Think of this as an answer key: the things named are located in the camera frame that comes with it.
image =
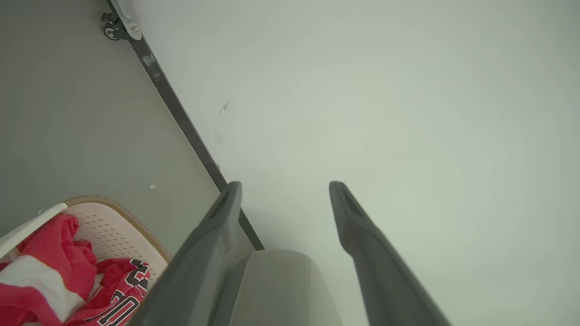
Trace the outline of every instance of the scuff mark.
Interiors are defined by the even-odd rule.
[[[224,104],[222,106],[222,109],[219,111],[219,114],[217,115],[218,119],[219,117],[222,115],[222,112],[224,112],[227,109],[227,105],[230,104],[230,101],[227,101],[226,104]]]

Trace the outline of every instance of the wheel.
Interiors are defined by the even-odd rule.
[[[117,36],[117,31],[115,31],[114,28],[112,28],[112,27],[105,27],[103,29],[103,32],[105,33],[105,35],[108,38],[112,39],[113,41],[119,40],[119,37]]]

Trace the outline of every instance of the white stripe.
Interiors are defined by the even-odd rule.
[[[58,271],[30,255],[18,257],[0,271],[0,283],[37,289],[63,323],[85,304],[78,294],[64,286]]]

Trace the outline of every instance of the floor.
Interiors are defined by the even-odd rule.
[[[78,195],[135,214],[175,253],[219,191],[104,1],[13,1],[0,13],[0,233]],[[253,247],[238,228],[235,255]]]

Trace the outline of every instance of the red and white cloth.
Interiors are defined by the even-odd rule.
[[[130,319],[145,296],[147,263],[97,263],[89,241],[73,240],[78,226],[74,216],[55,216],[19,245],[14,262],[0,266],[2,325],[123,326]]]

